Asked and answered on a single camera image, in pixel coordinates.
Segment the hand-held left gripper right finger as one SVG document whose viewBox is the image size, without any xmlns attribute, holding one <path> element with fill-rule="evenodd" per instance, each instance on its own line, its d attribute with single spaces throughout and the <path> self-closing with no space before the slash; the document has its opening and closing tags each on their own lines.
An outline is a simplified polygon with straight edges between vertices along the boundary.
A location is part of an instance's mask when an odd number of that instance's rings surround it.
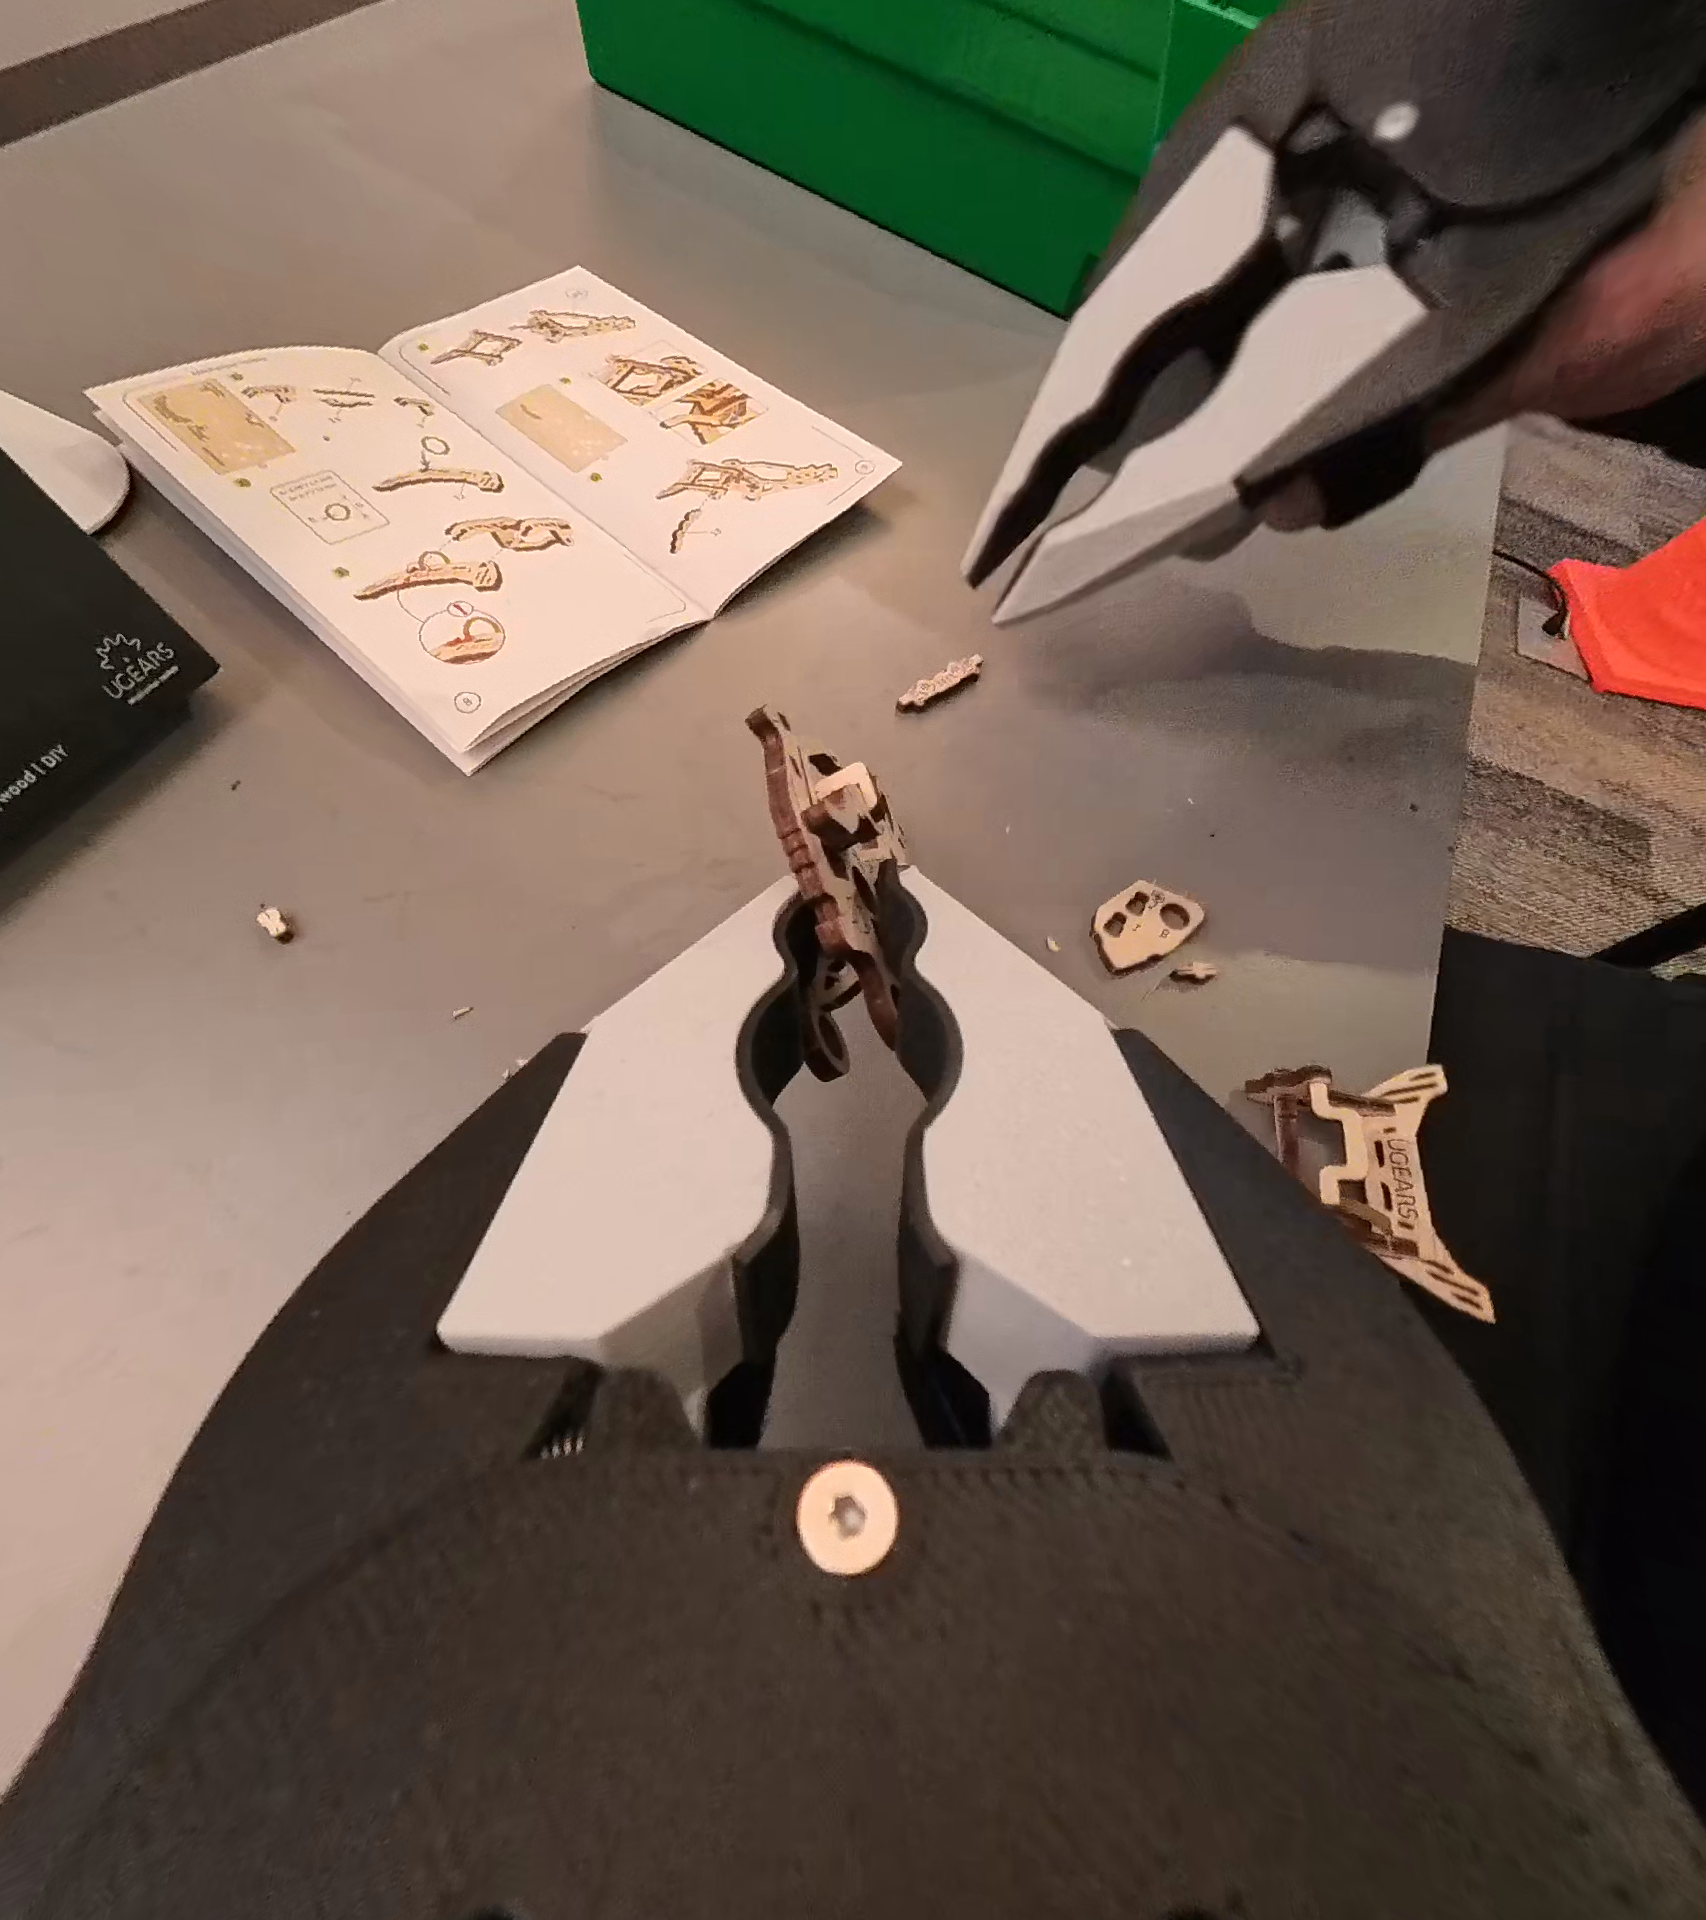
<svg viewBox="0 0 1706 1920">
<path fill-rule="evenodd" d="M 895 984 L 922 1100 L 895 1361 L 920 1431 L 1000 1431 L 1041 1375 L 1250 1353 L 1255 1310 L 1128 1032 L 927 875 L 895 879 Z"/>
</svg>

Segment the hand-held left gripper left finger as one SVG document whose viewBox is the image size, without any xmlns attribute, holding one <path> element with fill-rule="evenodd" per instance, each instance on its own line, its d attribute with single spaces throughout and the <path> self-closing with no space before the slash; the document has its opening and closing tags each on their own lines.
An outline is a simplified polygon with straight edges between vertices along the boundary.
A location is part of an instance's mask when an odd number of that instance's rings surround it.
<svg viewBox="0 0 1706 1920">
<path fill-rule="evenodd" d="M 446 1350 L 657 1375 L 707 1444 L 763 1441 L 801 1285 L 796 910 L 772 881 L 579 1033 Z"/>
</svg>

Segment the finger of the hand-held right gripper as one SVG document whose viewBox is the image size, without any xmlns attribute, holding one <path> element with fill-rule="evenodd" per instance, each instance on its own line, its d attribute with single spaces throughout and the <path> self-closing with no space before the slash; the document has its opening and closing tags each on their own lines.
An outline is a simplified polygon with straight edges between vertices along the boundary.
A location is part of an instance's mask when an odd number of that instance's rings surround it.
<svg viewBox="0 0 1706 1920">
<path fill-rule="evenodd" d="M 962 559 L 970 586 L 1074 515 L 1131 447 L 1180 421 L 1218 383 L 1295 282 L 1276 248 L 1276 158 L 1221 134 L 1081 298 L 999 470 Z"/>
<path fill-rule="evenodd" d="M 1037 537 L 992 621 L 1048 611 L 1162 554 L 1211 557 L 1246 537 L 1245 474 L 1426 313 L 1397 274 L 1289 282 L 1212 391 L 1132 445 L 1102 491 Z"/>
</svg>

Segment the wooden model spoiler frame assembly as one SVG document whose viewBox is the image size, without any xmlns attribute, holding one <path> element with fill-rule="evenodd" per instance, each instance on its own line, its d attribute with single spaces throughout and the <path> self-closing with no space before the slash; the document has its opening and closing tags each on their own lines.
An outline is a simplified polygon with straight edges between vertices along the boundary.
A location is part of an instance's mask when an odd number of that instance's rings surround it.
<svg viewBox="0 0 1706 1920">
<path fill-rule="evenodd" d="M 1494 1325 L 1491 1287 L 1444 1246 L 1426 1179 L 1420 1127 L 1447 1091 L 1440 1063 L 1401 1069 L 1365 1091 L 1339 1088 L 1324 1066 L 1275 1068 L 1240 1088 L 1270 1116 L 1279 1163 L 1348 1235 L 1402 1284 Z"/>
</svg>

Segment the wooden model chassis assembly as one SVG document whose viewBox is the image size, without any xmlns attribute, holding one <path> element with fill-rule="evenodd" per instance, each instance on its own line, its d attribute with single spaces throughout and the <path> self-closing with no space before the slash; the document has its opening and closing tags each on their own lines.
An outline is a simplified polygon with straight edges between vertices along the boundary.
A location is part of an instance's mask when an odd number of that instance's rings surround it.
<svg viewBox="0 0 1706 1920">
<path fill-rule="evenodd" d="M 853 1004 L 883 1044 L 898 1045 L 906 919 L 888 888 L 912 856 L 867 762 L 803 736 L 772 706 L 745 723 L 763 751 L 768 815 L 792 875 L 772 928 L 784 972 L 745 1029 L 745 1061 L 776 1097 L 801 1069 L 827 1084 L 848 1071 L 839 1016 Z"/>
</svg>

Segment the person's right hand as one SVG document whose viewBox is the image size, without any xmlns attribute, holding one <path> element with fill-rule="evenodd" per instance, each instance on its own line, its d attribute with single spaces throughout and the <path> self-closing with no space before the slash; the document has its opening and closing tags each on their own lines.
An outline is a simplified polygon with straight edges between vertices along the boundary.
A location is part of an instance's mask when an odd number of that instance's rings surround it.
<svg viewBox="0 0 1706 1920">
<path fill-rule="evenodd" d="M 1671 160 L 1652 216 L 1598 255 L 1522 350 L 1424 425 L 1422 456 L 1540 415 L 1596 427 L 1706 376 L 1706 114 Z"/>
</svg>

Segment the wooden plate part with holes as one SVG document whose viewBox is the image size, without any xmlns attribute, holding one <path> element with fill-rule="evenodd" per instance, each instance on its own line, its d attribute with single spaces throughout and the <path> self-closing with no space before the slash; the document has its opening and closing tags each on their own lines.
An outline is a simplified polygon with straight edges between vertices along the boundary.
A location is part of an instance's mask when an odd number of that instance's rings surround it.
<svg viewBox="0 0 1706 1920">
<path fill-rule="evenodd" d="M 1095 908 L 1089 936 L 1104 970 L 1118 978 L 1171 962 L 1204 922 L 1202 900 L 1138 878 Z"/>
</svg>

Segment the green plastic bin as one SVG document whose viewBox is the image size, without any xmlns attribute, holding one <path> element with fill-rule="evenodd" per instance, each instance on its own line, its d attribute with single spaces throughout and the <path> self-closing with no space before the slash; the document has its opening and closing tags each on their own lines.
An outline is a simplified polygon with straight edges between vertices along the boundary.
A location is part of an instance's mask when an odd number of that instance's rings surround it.
<svg viewBox="0 0 1706 1920">
<path fill-rule="evenodd" d="M 616 95 L 1065 315 L 1275 1 L 579 1 Z"/>
</svg>

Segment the orange floor arrow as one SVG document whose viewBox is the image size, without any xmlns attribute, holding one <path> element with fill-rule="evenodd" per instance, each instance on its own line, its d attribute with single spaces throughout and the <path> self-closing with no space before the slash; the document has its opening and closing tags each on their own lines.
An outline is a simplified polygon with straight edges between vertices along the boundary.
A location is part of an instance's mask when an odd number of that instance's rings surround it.
<svg viewBox="0 0 1706 1920">
<path fill-rule="evenodd" d="M 1598 694 L 1706 711 L 1706 515 L 1634 563 L 1567 557 L 1548 576 Z"/>
</svg>

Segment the open instruction booklet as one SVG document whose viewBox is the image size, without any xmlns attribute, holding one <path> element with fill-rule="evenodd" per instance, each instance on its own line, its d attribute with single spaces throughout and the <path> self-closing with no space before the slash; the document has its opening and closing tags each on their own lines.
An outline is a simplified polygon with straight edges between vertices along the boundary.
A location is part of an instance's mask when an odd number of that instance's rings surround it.
<svg viewBox="0 0 1706 1920">
<path fill-rule="evenodd" d="M 383 347 L 232 350 L 86 398 L 465 774 L 900 470 L 587 265 Z"/>
</svg>

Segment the person's dark clothing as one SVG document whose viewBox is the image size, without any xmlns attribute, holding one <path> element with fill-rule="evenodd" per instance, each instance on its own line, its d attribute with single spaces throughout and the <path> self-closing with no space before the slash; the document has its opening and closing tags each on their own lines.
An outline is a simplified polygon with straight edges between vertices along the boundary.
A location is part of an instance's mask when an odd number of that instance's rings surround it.
<svg viewBox="0 0 1706 1920">
<path fill-rule="evenodd" d="M 1494 1321 L 1426 1318 L 1706 1824 L 1706 975 L 1451 930 L 1420 1129 Z"/>
</svg>

